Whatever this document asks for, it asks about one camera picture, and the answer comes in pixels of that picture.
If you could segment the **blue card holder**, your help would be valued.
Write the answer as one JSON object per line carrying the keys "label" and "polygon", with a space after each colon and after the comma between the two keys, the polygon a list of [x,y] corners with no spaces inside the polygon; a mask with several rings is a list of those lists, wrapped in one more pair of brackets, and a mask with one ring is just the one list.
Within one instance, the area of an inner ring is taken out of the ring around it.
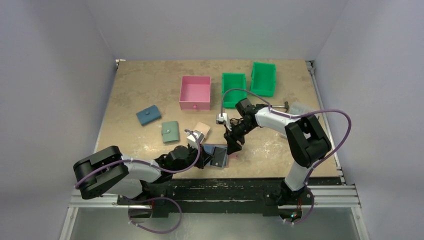
{"label": "blue card holder", "polygon": [[149,123],[152,123],[162,117],[158,107],[156,105],[151,105],[139,112],[137,112],[136,117],[141,126],[145,126]]}

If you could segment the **black handled hammer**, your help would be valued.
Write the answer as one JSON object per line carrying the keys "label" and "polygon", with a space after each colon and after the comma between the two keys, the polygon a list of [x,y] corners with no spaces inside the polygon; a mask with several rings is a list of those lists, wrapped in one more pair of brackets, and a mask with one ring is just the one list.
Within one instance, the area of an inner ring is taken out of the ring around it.
{"label": "black handled hammer", "polygon": [[290,105],[288,101],[285,101],[282,105],[271,105],[271,108],[273,109],[283,109],[285,113],[287,113],[290,110]]}

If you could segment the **right green bin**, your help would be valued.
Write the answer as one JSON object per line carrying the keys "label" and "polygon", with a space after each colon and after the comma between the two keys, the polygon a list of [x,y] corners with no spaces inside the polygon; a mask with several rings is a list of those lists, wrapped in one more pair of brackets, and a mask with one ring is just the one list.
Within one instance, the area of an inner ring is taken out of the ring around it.
{"label": "right green bin", "polygon": [[250,91],[258,96],[273,97],[276,89],[277,70],[272,63],[254,62],[251,71]]}

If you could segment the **left green bin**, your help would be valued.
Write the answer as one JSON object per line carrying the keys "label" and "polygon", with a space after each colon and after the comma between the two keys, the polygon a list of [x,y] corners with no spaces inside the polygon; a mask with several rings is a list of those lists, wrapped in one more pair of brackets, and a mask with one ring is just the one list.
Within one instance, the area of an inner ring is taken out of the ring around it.
{"label": "left green bin", "polygon": [[[246,75],[244,73],[223,73],[221,82],[221,95],[230,89],[247,89]],[[247,97],[247,93],[242,90],[232,90],[224,96],[223,107],[234,109],[235,105]]]}

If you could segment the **green card holder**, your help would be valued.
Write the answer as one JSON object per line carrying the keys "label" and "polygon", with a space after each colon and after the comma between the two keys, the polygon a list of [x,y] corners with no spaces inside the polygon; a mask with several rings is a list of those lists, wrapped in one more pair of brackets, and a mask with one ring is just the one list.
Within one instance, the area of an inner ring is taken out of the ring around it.
{"label": "green card holder", "polygon": [[161,136],[164,144],[177,143],[180,141],[179,123],[166,121],[161,124]]}

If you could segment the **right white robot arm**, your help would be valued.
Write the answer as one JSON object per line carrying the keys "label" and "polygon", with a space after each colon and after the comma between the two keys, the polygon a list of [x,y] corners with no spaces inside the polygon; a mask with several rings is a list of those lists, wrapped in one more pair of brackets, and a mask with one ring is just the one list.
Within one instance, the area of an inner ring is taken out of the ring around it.
{"label": "right white robot arm", "polygon": [[217,124],[225,126],[227,154],[241,151],[245,135],[257,127],[285,135],[294,164],[281,182],[280,192],[269,198],[279,206],[297,199],[306,189],[314,164],[323,160],[332,148],[318,118],[314,114],[300,116],[280,112],[266,104],[252,104],[248,98],[240,100],[235,108],[240,119],[230,119],[224,112],[216,116]]}

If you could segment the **cream card holder with snap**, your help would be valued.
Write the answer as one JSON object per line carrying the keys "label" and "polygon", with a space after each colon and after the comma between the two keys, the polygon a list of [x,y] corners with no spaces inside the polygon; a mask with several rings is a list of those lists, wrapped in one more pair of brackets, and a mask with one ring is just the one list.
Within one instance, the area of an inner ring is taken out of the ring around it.
{"label": "cream card holder with snap", "polygon": [[194,127],[194,133],[198,136],[201,143],[207,139],[210,131],[211,127],[203,122],[198,122]]}

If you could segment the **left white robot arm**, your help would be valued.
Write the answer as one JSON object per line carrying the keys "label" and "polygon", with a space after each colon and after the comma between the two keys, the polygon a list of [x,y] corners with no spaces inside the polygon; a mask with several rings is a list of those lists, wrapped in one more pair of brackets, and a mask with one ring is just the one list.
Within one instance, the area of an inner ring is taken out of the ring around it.
{"label": "left white robot arm", "polygon": [[200,150],[178,145],[153,160],[134,160],[116,145],[96,152],[73,165],[76,188],[84,200],[115,194],[134,199],[148,191],[149,184],[160,184],[176,173],[192,167],[203,169],[214,157],[210,144]]}

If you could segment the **pink open box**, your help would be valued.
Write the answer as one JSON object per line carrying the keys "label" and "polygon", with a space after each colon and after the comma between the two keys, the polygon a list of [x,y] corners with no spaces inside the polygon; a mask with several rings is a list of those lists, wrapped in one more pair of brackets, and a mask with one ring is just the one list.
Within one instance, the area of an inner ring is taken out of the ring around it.
{"label": "pink open box", "polygon": [[183,111],[209,111],[211,108],[211,77],[182,76],[179,105]]}

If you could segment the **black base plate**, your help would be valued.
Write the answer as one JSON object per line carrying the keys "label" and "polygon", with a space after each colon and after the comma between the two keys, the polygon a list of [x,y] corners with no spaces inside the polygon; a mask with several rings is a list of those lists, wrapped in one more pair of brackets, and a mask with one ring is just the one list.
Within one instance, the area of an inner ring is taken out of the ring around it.
{"label": "black base plate", "polygon": [[290,216],[294,210],[311,205],[316,193],[304,190],[295,200],[277,205],[269,198],[280,192],[282,177],[172,179],[149,184],[148,191],[134,199],[117,196],[113,206],[127,207],[130,216],[166,218],[171,213],[185,214],[261,214],[264,217]]}

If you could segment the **brown card holder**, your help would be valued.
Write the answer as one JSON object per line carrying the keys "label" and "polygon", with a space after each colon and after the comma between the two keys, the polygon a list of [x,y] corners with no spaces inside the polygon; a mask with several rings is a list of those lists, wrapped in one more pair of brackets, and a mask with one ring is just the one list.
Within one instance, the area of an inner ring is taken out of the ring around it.
{"label": "brown card holder", "polygon": [[228,146],[226,144],[203,144],[203,156],[200,163],[203,167],[224,169],[229,165]]}

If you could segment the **green bin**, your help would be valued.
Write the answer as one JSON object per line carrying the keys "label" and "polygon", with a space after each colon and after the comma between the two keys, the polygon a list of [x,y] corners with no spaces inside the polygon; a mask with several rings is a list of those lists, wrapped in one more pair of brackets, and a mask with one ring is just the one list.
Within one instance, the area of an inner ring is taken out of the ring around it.
{"label": "green bin", "polygon": [[[244,73],[223,73],[221,82],[221,95],[230,89],[247,89],[246,75]],[[235,105],[247,97],[247,93],[242,90],[232,90],[224,96],[223,107],[234,109]]]}
{"label": "green bin", "polygon": [[251,71],[250,91],[258,96],[273,97],[276,89],[277,70],[272,63],[254,62]]}

